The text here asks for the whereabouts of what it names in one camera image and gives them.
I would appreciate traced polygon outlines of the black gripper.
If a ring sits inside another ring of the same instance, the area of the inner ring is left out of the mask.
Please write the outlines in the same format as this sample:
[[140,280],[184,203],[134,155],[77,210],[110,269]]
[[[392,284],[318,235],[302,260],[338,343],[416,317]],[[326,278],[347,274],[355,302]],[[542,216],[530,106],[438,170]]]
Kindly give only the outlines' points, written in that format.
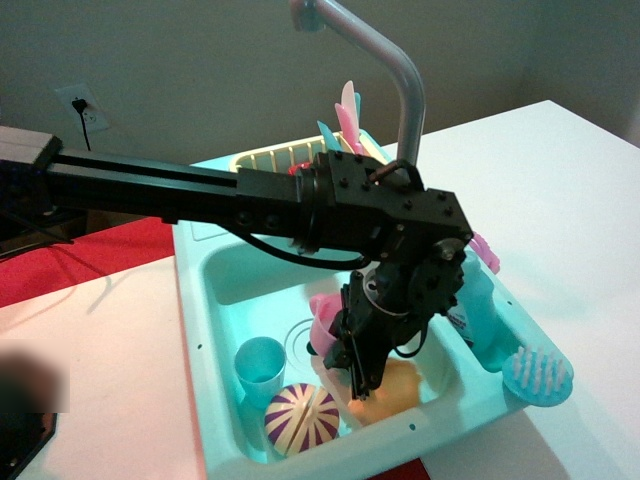
[[354,271],[340,291],[342,310],[330,332],[326,369],[344,369],[351,397],[365,400],[381,386],[389,354],[415,335],[426,336],[430,294],[424,276],[408,269]]

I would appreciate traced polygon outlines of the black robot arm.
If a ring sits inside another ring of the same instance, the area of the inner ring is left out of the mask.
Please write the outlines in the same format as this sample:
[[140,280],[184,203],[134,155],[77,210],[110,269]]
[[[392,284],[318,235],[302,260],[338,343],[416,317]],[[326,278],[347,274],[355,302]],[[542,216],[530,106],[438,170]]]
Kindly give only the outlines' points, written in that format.
[[256,248],[288,238],[282,259],[317,267],[318,250],[349,251],[336,340],[323,355],[366,398],[388,356],[457,303],[471,228],[454,194],[424,187],[417,168],[328,151],[294,174],[208,170],[95,153],[73,154],[51,135],[1,131],[1,212],[23,222],[56,207],[97,209],[219,225]]

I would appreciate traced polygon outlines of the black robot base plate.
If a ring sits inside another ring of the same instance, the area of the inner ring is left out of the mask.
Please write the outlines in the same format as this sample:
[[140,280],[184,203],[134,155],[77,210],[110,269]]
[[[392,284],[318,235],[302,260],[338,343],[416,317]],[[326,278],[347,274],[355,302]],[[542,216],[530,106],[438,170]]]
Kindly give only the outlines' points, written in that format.
[[57,413],[1,414],[1,478],[16,479],[54,436]]

